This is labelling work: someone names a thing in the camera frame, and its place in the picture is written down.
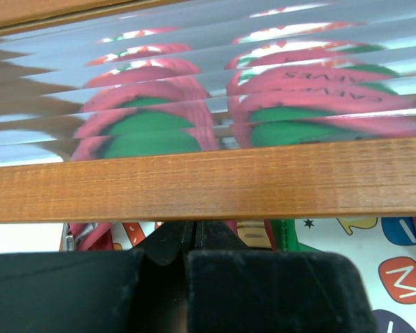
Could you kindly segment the pink sandal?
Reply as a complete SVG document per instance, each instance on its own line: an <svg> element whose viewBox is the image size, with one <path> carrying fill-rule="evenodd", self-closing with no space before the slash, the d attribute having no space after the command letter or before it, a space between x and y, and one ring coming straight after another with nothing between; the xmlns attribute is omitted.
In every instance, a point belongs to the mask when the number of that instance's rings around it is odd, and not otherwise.
<svg viewBox="0 0 416 333"><path fill-rule="evenodd" d="M334 39L306 46L285 44L235 58L243 73L228 88L236 134L252 147L301 144L349 137L416 135L401 119L336 121L338 114L413 109L415 103L389 85L409 73L391 62L359 62L353 55L416 46L416 1L371 11L382 34L354 42ZM282 219L265 223L271 246L286 252L333 252L361 270L381 332L416 332L416 217Z"/></svg>
<svg viewBox="0 0 416 333"><path fill-rule="evenodd" d="M104 37L127 41L94 60L115 68L88 81L98 88L81 112L89 115L75 132L73 161L215 151L214 120L200 68L181 57L190 45L177 40L177 26L145 28Z"/></svg>

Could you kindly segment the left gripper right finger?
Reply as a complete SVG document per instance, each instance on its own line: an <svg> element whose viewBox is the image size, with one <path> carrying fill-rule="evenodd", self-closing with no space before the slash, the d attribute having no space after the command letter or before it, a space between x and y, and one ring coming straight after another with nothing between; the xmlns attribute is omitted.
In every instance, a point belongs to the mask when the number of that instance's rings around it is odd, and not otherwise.
<svg viewBox="0 0 416 333"><path fill-rule="evenodd" d="M342 255L248 248L198 221L187 255L190 332L375 332L357 268Z"/></svg>

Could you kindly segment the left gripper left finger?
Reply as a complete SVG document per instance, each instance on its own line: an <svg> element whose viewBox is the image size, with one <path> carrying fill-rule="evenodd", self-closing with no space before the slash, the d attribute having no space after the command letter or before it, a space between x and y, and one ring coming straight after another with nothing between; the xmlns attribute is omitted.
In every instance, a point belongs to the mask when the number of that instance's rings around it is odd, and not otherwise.
<svg viewBox="0 0 416 333"><path fill-rule="evenodd" d="M185 332L191 222L130 250L0 254L0 332Z"/></svg>

